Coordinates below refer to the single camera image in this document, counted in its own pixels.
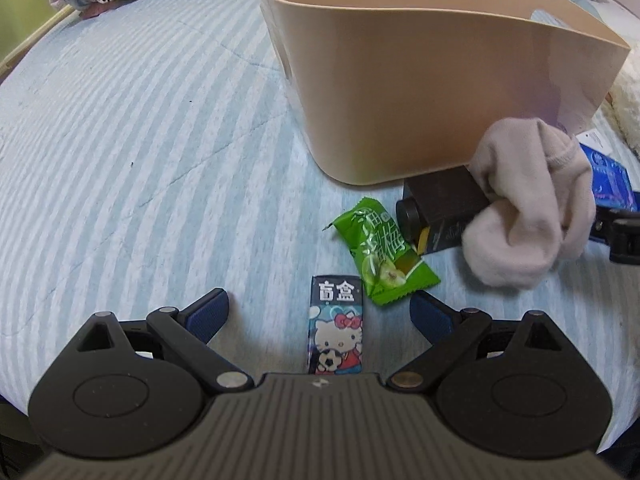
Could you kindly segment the beige plastic storage bin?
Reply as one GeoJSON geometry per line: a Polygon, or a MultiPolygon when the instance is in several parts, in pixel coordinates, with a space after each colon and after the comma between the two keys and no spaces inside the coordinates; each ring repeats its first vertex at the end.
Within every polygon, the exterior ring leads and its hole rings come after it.
{"type": "Polygon", "coordinates": [[[308,150],[370,185],[466,164],[507,117],[585,130],[628,44],[570,0],[259,0],[308,150]]]}

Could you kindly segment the white fluffy plush cushion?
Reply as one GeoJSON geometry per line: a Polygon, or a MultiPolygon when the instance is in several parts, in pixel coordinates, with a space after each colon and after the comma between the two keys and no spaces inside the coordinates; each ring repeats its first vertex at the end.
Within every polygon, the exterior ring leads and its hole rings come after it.
{"type": "Polygon", "coordinates": [[[640,151],[639,65],[639,46],[635,46],[603,102],[605,117],[636,156],[640,151]]]}

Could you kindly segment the black gold small box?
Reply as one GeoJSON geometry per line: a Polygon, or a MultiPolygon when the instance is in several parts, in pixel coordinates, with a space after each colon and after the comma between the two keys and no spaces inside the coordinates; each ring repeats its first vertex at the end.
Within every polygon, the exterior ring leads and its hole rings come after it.
{"type": "Polygon", "coordinates": [[[468,224],[489,200],[465,166],[420,174],[404,181],[396,219],[419,256],[461,245],[468,224]]]}

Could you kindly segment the blue tissue packet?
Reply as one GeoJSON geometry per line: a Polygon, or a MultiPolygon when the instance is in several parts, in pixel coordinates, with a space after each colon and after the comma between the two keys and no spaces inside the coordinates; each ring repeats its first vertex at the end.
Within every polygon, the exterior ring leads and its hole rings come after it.
{"type": "Polygon", "coordinates": [[[592,192],[600,207],[638,211],[627,169],[611,157],[612,145],[596,128],[576,136],[592,169],[592,192]]]}

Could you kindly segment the hello kitty blind box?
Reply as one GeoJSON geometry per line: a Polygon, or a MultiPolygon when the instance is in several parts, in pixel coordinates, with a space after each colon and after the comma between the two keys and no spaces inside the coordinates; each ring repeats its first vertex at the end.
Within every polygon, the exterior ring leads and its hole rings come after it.
{"type": "Polygon", "coordinates": [[[360,278],[351,275],[314,276],[308,313],[308,373],[360,373],[363,341],[360,278]]]}

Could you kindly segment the green plum candy packet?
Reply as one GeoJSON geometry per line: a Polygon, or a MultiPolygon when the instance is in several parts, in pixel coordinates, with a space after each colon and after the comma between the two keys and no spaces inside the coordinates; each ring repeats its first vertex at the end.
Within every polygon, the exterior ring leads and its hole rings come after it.
{"type": "Polygon", "coordinates": [[[328,228],[344,240],[364,291],[377,306],[440,283],[439,276],[405,241],[395,220],[375,198],[363,197],[328,228]]]}

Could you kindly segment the green plastic storage box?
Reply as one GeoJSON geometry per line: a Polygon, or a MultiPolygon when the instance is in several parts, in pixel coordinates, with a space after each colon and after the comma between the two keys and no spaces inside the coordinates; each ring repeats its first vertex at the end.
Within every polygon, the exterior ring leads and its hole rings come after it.
{"type": "Polygon", "coordinates": [[[1,80],[55,25],[73,13],[70,6],[55,10],[49,0],[1,0],[1,80]]]}

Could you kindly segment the beige sock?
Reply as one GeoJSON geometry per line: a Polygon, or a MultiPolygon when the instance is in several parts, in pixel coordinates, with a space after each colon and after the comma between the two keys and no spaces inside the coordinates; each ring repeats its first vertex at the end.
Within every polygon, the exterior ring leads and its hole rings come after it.
{"type": "Polygon", "coordinates": [[[539,118],[500,119],[469,170],[490,200],[462,235],[465,261],[482,283],[531,289],[555,263],[582,255],[596,202],[574,136],[539,118]]]}

